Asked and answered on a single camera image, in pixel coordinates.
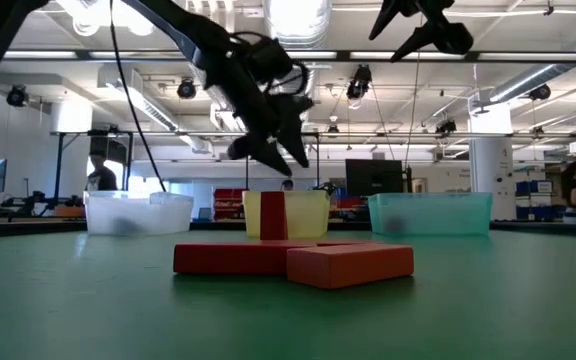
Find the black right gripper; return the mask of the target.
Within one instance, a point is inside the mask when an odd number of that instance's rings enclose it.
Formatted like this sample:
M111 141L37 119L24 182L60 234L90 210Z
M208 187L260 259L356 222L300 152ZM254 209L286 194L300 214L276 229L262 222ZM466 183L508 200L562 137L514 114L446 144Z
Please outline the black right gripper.
M447 22L443 14L454 3L455 0L383 0L368 39L375 40L395 16L405 9L406 17L422 13L428 22L414 29L412 35L391 56L391 62L402 60L430 44L441 53L465 55L473 46L471 33L463 23Z

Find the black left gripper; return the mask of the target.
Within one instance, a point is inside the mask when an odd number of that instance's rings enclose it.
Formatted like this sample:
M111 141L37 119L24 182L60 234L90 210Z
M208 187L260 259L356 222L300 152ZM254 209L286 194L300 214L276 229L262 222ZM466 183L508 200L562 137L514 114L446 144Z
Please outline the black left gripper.
M308 69L292 59L276 39L256 36L258 40L251 42L238 33L198 32L192 36L192 65L199 72L203 90L229 107L250 133L228 146L228 158L250 157L291 176L276 144L253 136L276 136L300 166L309 166L300 116L314 103L305 95L273 92L275 81L288 75L294 65L304 72Z

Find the red rectangular block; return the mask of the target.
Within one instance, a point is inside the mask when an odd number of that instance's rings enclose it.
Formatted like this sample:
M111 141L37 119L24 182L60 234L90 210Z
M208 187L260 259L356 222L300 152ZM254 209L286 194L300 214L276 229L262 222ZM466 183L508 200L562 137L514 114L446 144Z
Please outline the red rectangular block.
M262 241L288 239L285 195L281 191L261 193L260 239Z

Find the long red block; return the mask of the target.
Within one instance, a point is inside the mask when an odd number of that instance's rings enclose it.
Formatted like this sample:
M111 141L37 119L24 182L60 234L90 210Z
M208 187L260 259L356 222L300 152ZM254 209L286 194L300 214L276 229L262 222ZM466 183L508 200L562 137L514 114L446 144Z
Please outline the long red block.
M195 275L284 275L287 251L356 245L359 241L258 241L185 243L174 247L173 271Z

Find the red storage bin rack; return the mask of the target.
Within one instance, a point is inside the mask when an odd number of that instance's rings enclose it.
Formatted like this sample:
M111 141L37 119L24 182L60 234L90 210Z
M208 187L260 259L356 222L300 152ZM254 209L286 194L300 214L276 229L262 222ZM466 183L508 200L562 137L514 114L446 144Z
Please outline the red storage bin rack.
M244 218L243 192L240 188L217 188L213 192L213 220L241 220Z

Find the yellow plastic bin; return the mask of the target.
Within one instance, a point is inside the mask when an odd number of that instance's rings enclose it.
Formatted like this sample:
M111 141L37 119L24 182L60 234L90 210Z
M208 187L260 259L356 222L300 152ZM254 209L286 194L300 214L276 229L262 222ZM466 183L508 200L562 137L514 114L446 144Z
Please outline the yellow plastic bin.
M261 193L245 191L242 196L246 233L250 238L259 238ZM290 239L320 238L326 234L330 198L325 191L286 191L284 197L287 234Z

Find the black monitor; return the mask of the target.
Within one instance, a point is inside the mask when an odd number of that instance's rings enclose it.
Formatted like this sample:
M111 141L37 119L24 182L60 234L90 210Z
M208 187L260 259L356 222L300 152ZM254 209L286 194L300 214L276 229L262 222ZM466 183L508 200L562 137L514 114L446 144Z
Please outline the black monitor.
M345 170L346 190L349 196L366 197L404 191L401 161L347 159Z

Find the clear white plastic bin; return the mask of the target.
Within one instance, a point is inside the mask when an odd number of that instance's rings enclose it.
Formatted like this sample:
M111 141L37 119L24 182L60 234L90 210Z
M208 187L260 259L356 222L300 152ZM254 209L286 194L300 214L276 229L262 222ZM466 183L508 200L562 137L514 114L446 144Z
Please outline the clear white plastic bin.
M90 191L84 193L87 230L110 232L116 218L129 218L143 229L135 236L169 235L189 230L194 198L169 192Z

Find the orange rectangular block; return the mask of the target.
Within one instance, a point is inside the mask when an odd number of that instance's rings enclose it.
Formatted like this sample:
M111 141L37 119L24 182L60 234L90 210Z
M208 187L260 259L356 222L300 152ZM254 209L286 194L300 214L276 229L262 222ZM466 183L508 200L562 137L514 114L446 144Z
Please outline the orange rectangular block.
M339 289L411 276L410 246L378 243L299 248L287 251L287 278L321 289Z

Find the white round column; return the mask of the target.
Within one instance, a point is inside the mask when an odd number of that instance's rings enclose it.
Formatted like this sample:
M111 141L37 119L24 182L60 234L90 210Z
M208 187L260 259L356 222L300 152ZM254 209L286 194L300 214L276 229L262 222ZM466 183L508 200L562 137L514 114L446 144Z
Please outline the white round column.
M473 192L490 193L490 219L516 218L515 183L513 179L513 134L510 106L501 103L470 114L468 130L471 188Z

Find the teal plastic bin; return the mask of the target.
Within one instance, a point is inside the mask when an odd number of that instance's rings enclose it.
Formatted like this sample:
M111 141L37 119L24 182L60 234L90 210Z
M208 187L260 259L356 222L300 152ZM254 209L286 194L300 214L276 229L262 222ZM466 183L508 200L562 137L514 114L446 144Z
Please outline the teal plastic bin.
M368 198L372 231L396 236L487 236L490 193L382 193ZM405 234L384 234L382 219L402 217Z

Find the blue storage bins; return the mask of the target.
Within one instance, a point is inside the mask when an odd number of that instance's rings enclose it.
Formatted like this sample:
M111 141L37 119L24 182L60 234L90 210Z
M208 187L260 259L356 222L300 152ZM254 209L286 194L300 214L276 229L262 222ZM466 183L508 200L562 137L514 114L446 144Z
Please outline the blue storage bins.
M557 192L550 180L516 183L516 217L521 221L551 222L557 215Z

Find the black aluminium table frame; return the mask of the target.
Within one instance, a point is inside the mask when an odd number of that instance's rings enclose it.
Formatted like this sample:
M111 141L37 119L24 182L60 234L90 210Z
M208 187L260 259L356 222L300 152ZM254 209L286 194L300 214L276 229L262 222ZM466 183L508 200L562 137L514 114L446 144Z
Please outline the black aluminium table frame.
M87 226L83 221L3 222L0 223L0 237L82 232L86 229ZM241 222L192 223L190 229L197 231L235 231L244 230L245 225ZM576 236L576 224L564 223L495 221L490 223L490 230Z

